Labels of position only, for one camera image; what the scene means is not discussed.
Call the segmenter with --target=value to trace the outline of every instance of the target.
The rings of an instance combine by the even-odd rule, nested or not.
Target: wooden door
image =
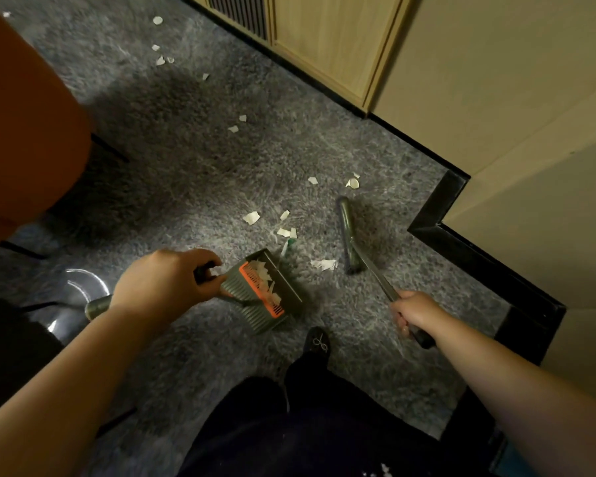
[[[273,47],[362,106],[401,0],[272,0]]]

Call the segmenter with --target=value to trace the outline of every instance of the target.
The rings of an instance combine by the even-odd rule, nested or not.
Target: floor
[[[396,286],[429,292],[492,335],[508,305],[406,231],[443,167],[180,0],[0,0],[2,11],[131,163],[94,150],[71,192],[12,238],[50,258],[0,249],[0,297],[63,298],[67,268],[112,288],[134,259],[163,246],[212,248],[229,267],[281,248],[274,234],[285,209],[283,225],[298,233],[286,269],[310,295],[302,318],[259,337],[223,301],[184,315],[129,370],[111,415],[133,405],[139,412],[96,443],[89,474],[175,474],[222,395],[251,374],[280,379],[315,324],[332,335],[337,374],[440,435],[462,380],[436,350],[397,338],[369,274],[318,272],[310,260],[342,258],[334,202],[347,194],[360,238]],[[174,63],[156,66],[159,54]],[[229,132],[235,124],[239,132]],[[344,187],[353,172],[356,191]],[[254,210],[261,219],[248,226],[242,216]],[[35,318],[49,325],[56,312]]]

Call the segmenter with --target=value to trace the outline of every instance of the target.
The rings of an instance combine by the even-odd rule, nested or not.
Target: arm
[[[596,399],[453,318],[427,294],[400,296],[391,304],[399,329],[407,336],[410,322],[435,338],[539,475],[596,476]]]
[[[218,295],[200,286],[211,251],[160,250],[119,279],[110,309],[0,407],[0,476],[66,476],[77,470],[128,366],[191,306]]]

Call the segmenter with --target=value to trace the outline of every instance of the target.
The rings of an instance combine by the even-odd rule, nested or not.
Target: orange chair
[[[91,137],[125,159],[91,134],[86,111],[0,15],[0,242],[73,186]]]

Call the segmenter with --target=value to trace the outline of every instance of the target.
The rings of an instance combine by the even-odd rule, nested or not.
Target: dustpan
[[[250,261],[265,263],[265,268],[275,283],[274,292],[280,296],[279,304],[273,304],[262,296],[260,279],[256,272],[251,271],[248,265]],[[227,272],[227,279],[221,288],[229,294],[225,299],[238,304],[247,323],[257,335],[274,328],[290,316],[299,314],[304,305],[267,248],[246,256],[233,266]]]

